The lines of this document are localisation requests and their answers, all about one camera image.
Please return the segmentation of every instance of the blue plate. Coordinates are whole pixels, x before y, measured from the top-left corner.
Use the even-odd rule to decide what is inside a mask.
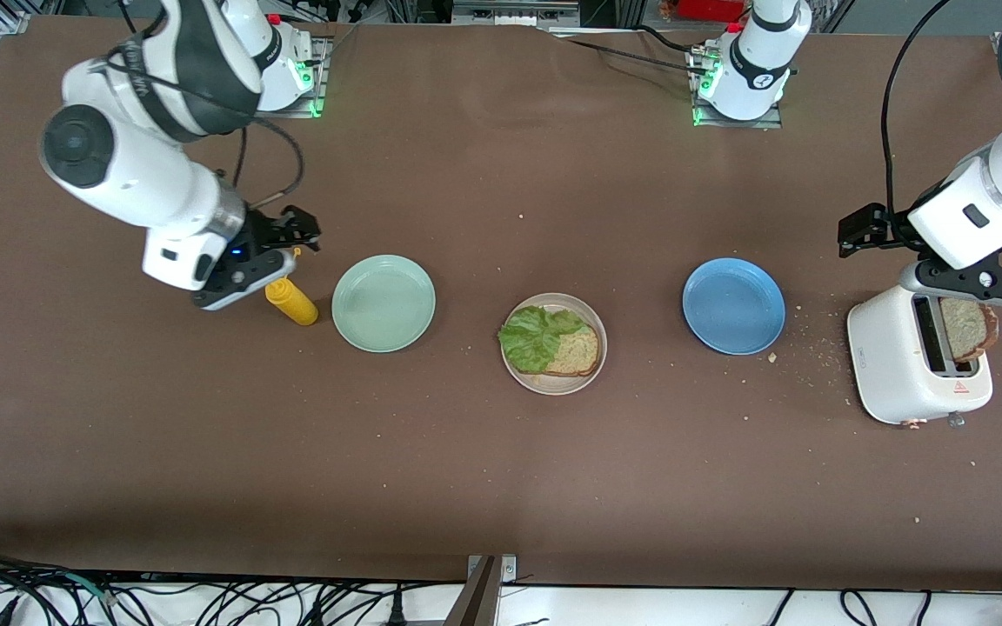
[[[780,338],[788,317],[780,285],[739,258],[700,264],[682,289],[682,314],[702,344],[725,354],[762,352]]]

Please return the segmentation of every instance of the white floor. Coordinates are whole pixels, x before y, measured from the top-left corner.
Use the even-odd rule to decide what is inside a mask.
[[[181,590],[186,585],[150,585],[150,590]],[[250,591],[254,597],[266,597],[278,590],[280,585],[263,585]],[[304,610],[310,609],[318,587],[312,587],[302,595]],[[390,585],[374,585],[368,590],[392,590]],[[461,587],[443,585],[424,590],[407,591],[405,613],[410,621],[419,619],[443,619],[454,603]],[[207,609],[220,590],[197,587],[178,595],[157,596],[138,590],[136,597],[149,611],[155,626],[191,626]],[[639,590],[639,588],[574,588],[541,586],[506,586],[502,590],[498,626],[518,626],[540,621],[546,626],[564,625],[636,625],[636,626],[762,626],[772,619],[779,605],[783,590]],[[15,593],[0,594],[0,609]],[[880,626],[910,626],[915,623],[922,605],[923,594],[902,593],[902,591],[866,591],[867,599]],[[76,618],[75,604],[63,591],[51,591],[47,597],[62,611],[64,618],[72,623]],[[140,611],[132,603],[126,610],[140,617]],[[81,596],[84,602],[88,596]],[[335,616],[343,610],[366,600],[357,595],[347,600],[327,616],[326,624],[331,626]],[[278,614],[263,610],[242,619],[241,626],[278,626],[297,623],[302,614],[301,598],[289,598],[274,603]],[[366,615],[363,625],[378,626],[389,618],[391,601],[386,599],[377,609]],[[218,619],[211,623],[227,625],[234,618],[246,613],[250,602],[238,601],[227,606]],[[862,619],[863,611],[857,602],[851,601],[851,610]],[[92,602],[87,607],[87,623],[101,626],[108,623]],[[354,611],[339,622],[351,626],[362,611]],[[133,623],[123,610],[114,610],[115,619],[123,626]],[[47,619],[32,598],[24,598],[17,605],[12,626],[47,626]],[[784,610],[780,623],[788,626],[854,626],[846,614],[842,613],[838,591],[796,591]],[[934,594],[930,610],[926,614],[924,626],[1002,626],[1002,594],[939,593]]]

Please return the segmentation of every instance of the white plate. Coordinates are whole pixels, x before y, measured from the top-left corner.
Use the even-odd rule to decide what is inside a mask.
[[[593,369],[593,373],[588,377],[551,377],[548,374],[522,374],[509,365],[509,360],[505,359],[504,350],[502,350],[501,360],[504,361],[505,369],[508,369],[509,374],[512,374],[512,378],[516,379],[518,384],[525,388],[531,389],[536,393],[542,393],[544,396],[567,396],[568,393],[577,392],[577,390],[591,384],[593,379],[597,377],[597,373],[601,372],[601,366],[605,365],[605,349],[608,348],[608,341],[605,340],[605,327],[601,325],[601,318],[597,318],[597,314],[593,312],[593,308],[590,308],[587,302],[581,301],[573,295],[567,295],[567,293],[540,293],[540,295],[533,295],[525,301],[521,301],[520,304],[517,304],[517,307],[509,312],[509,317],[505,318],[505,325],[509,324],[509,320],[512,319],[513,314],[525,306],[540,306],[548,310],[549,314],[567,308],[581,318],[585,324],[593,329],[593,333],[597,333],[597,367]]]

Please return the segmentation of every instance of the green plate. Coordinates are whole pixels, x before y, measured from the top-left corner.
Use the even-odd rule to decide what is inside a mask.
[[[394,353],[428,330],[435,314],[435,285],[417,262],[392,253],[351,266],[331,300],[331,318],[351,346]]]

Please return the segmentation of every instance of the red object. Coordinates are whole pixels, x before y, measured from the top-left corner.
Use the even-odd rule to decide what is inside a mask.
[[[679,0],[679,17],[691,20],[734,23],[744,11],[740,0]]]

